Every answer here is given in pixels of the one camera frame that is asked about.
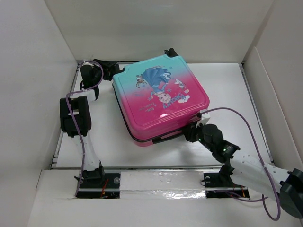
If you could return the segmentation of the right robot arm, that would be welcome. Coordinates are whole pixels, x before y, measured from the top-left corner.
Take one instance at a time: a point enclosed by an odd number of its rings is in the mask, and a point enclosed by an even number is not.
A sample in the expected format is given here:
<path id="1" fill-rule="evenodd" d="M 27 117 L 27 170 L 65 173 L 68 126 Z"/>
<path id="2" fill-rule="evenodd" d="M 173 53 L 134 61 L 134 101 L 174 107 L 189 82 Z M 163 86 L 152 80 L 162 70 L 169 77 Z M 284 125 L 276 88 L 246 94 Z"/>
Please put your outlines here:
<path id="1" fill-rule="evenodd" d="M 222 131 L 214 124 L 182 128 L 189 142 L 200 142 L 223 164 L 219 182 L 224 186 L 232 183 L 242 185 L 273 200 L 279 200 L 280 207 L 294 218 L 303 217 L 303 173 L 262 163 L 223 138 Z"/>

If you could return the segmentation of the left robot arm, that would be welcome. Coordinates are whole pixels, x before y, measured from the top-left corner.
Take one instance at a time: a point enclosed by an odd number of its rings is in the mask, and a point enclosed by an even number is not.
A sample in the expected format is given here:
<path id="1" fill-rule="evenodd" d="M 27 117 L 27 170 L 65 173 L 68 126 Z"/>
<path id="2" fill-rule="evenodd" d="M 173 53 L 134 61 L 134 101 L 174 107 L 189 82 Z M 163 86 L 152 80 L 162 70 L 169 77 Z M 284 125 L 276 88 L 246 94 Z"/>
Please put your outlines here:
<path id="1" fill-rule="evenodd" d="M 76 179 L 82 186 L 92 184 L 98 188 L 106 180 L 89 135 L 92 128 L 89 104 L 98 99 L 99 84 L 103 80 L 111 81 L 119 71 L 117 61 L 84 61 L 80 66 L 79 90 L 60 99 L 61 130 L 72 139 L 81 155 L 81 171 Z"/>

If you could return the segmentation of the pink and teal suitcase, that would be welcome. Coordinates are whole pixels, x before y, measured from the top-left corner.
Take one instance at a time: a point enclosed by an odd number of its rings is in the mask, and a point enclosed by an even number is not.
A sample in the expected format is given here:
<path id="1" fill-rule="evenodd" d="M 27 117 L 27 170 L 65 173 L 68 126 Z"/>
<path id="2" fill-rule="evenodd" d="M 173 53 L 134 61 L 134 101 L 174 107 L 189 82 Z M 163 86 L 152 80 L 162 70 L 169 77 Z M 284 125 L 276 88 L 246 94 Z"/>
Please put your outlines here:
<path id="1" fill-rule="evenodd" d="M 113 89 L 126 128 L 140 147 L 178 137 L 210 104 L 202 85 L 173 48 L 125 66 L 113 76 Z"/>

